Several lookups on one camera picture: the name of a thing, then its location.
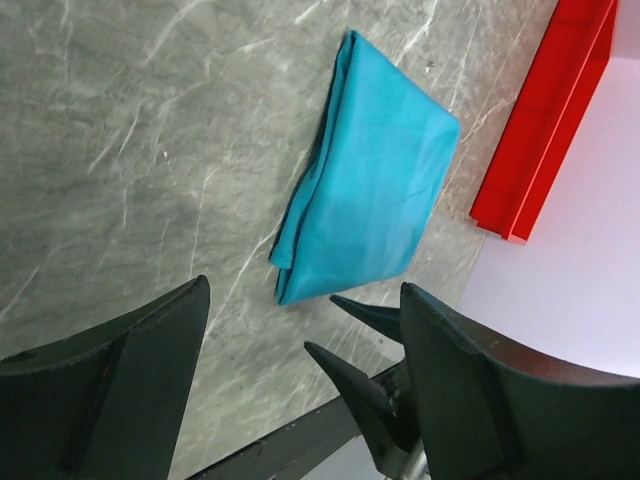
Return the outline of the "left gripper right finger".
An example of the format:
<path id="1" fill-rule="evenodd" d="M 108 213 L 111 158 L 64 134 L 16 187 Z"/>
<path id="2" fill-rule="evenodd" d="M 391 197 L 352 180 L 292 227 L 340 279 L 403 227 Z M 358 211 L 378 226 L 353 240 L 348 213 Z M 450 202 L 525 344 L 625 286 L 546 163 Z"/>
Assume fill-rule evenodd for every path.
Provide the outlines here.
<path id="1" fill-rule="evenodd" d="M 435 479 L 635 479 L 639 382 L 544 354 L 401 288 L 401 337 Z"/>

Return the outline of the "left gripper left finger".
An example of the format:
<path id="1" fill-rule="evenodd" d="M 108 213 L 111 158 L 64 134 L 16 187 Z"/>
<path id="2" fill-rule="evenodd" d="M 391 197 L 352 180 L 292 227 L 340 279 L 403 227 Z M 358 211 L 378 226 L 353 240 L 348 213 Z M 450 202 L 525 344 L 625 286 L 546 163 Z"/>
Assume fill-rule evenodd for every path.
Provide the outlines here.
<path id="1" fill-rule="evenodd" d="M 1 361 L 4 479 L 165 479 L 205 335 L 200 275 Z"/>

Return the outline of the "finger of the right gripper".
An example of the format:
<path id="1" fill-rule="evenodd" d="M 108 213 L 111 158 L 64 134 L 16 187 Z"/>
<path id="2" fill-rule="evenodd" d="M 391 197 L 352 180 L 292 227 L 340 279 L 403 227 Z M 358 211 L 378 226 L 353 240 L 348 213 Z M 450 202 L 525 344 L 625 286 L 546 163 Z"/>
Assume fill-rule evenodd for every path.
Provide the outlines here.
<path id="1" fill-rule="evenodd" d="M 402 343 L 399 308 L 367 305 L 339 295 L 331 295 L 330 301 L 383 336 Z"/>
<path id="2" fill-rule="evenodd" d="M 340 393 L 377 470 L 383 475 L 399 475 L 405 463 L 405 432 L 384 388 L 320 345 L 306 341 L 304 348 Z"/>

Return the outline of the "teal t shirt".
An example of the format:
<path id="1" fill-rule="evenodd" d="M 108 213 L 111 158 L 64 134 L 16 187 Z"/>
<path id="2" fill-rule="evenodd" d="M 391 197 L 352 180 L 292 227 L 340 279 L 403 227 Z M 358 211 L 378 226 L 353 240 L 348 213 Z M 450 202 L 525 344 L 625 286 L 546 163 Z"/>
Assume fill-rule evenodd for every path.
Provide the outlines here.
<path id="1" fill-rule="evenodd" d="M 278 303 L 403 274 L 460 134 L 454 115 L 349 31 L 336 56 L 319 148 L 272 250 Z"/>

